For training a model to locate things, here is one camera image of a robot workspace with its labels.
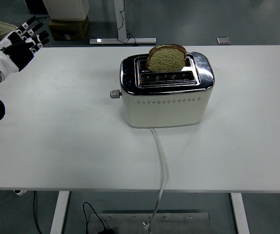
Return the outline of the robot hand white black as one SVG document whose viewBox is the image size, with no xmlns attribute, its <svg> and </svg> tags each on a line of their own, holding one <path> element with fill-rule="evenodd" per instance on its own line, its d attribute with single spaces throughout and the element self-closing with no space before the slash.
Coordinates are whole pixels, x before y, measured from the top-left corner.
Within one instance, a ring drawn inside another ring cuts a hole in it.
<svg viewBox="0 0 280 234">
<path fill-rule="evenodd" d="M 32 25 L 35 21 L 36 17 L 31 17 L 0 41 L 0 74 L 4 77 L 23 70 L 49 42 L 48 32 L 40 31 L 43 23 Z"/>
</svg>

